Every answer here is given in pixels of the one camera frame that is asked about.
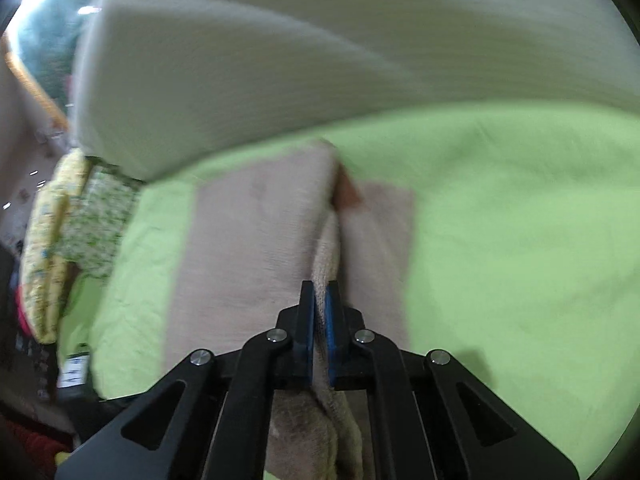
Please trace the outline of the gold framed picture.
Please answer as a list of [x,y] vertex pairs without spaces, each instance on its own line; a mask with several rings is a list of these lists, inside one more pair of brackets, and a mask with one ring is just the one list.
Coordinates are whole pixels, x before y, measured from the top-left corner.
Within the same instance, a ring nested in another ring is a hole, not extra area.
[[6,62],[58,130],[68,128],[77,41],[90,0],[18,0],[4,33]]

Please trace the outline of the green white patterned pillow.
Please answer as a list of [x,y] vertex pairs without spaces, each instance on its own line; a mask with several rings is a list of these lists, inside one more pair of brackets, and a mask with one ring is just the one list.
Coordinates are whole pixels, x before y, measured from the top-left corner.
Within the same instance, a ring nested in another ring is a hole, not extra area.
[[55,253],[93,278],[108,278],[143,187],[114,166],[94,165],[79,197],[70,201]]

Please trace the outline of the beige knit sweater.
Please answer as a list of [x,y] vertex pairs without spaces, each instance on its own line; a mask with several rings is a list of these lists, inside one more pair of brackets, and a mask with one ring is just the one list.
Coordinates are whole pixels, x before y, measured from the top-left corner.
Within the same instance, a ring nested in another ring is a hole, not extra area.
[[[241,348],[296,303],[303,281],[318,300],[338,281],[371,330],[405,344],[413,213],[411,192],[353,179],[326,142],[204,184],[169,303],[165,366],[198,348]],[[330,387],[325,328],[317,318],[310,388],[274,396],[266,468],[280,479],[371,479],[367,398]]]

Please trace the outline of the yellow patterned quilt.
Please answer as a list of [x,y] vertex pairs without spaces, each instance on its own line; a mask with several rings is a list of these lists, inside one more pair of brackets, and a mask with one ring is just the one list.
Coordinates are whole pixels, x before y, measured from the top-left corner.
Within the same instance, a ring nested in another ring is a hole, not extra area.
[[40,344],[53,344],[58,338],[68,261],[55,252],[55,246],[89,171],[88,158],[75,148],[60,159],[32,205],[21,261],[20,293],[25,321]]

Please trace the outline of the white striped headboard cover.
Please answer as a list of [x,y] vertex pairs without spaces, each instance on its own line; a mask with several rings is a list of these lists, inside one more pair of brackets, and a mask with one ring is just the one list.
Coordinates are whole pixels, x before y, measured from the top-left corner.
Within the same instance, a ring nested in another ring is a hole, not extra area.
[[96,0],[73,136],[139,180],[315,125],[460,101],[636,110],[612,0]]

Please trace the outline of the light green bed sheet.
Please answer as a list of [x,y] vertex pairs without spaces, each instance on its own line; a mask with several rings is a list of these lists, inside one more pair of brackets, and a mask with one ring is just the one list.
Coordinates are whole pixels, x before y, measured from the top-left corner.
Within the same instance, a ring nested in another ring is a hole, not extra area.
[[413,350],[454,352],[582,477],[638,434],[639,118],[600,106],[431,107],[208,155],[143,192],[111,281],[77,282],[60,356],[88,344],[108,396],[147,387],[196,187],[317,139],[416,198]]

